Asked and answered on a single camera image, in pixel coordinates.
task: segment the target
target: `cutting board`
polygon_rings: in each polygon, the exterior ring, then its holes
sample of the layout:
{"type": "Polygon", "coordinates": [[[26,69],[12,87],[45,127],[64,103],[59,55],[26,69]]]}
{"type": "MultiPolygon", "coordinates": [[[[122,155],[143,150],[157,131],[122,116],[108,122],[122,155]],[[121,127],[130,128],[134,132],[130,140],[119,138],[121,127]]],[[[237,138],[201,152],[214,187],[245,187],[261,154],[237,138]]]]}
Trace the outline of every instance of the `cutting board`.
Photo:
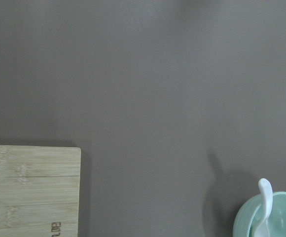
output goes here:
{"type": "Polygon", "coordinates": [[[0,146],[0,237],[76,237],[80,148],[0,146]]]}

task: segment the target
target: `bowl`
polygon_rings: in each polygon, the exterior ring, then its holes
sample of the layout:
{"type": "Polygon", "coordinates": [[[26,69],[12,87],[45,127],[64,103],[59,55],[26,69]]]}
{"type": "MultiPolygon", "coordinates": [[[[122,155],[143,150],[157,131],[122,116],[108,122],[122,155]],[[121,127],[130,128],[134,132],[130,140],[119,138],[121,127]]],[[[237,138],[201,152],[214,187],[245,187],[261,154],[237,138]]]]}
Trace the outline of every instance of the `bowl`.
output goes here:
{"type": "MultiPolygon", "coordinates": [[[[233,237],[251,237],[251,230],[262,216],[261,195],[249,199],[238,211],[233,237]]],[[[273,193],[273,204],[268,219],[271,237],[286,237],[286,192],[273,193]]]]}

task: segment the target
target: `bamboo board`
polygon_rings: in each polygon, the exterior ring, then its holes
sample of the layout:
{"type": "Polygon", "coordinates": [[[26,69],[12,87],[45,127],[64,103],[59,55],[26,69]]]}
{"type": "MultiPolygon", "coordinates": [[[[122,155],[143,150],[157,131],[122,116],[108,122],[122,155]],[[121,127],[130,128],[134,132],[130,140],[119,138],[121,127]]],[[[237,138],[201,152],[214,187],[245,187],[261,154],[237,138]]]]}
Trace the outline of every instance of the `bamboo board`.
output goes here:
{"type": "Polygon", "coordinates": [[[0,146],[0,237],[76,237],[80,148],[0,146]]]}

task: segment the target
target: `light green cup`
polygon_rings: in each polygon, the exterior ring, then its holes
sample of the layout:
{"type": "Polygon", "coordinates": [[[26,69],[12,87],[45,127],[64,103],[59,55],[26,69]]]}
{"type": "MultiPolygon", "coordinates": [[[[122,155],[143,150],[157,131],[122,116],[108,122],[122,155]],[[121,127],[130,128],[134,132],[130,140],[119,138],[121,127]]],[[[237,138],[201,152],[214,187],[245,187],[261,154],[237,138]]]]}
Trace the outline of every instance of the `light green cup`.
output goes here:
{"type": "MultiPolygon", "coordinates": [[[[233,237],[251,237],[252,227],[262,216],[261,203],[261,195],[244,203],[235,218],[233,237]]],[[[270,237],[286,237],[286,192],[273,193],[268,228],[270,237]]]]}

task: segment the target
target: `spoon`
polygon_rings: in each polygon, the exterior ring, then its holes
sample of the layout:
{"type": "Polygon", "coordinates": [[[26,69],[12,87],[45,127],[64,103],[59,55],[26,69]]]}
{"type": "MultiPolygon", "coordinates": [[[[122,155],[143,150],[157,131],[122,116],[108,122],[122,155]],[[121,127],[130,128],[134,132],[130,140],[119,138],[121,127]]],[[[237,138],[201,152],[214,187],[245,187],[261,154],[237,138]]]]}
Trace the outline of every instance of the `spoon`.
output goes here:
{"type": "Polygon", "coordinates": [[[252,237],[270,237],[268,218],[272,209],[272,187],[268,180],[260,179],[258,182],[262,197],[262,218],[252,229],[252,237]]]}

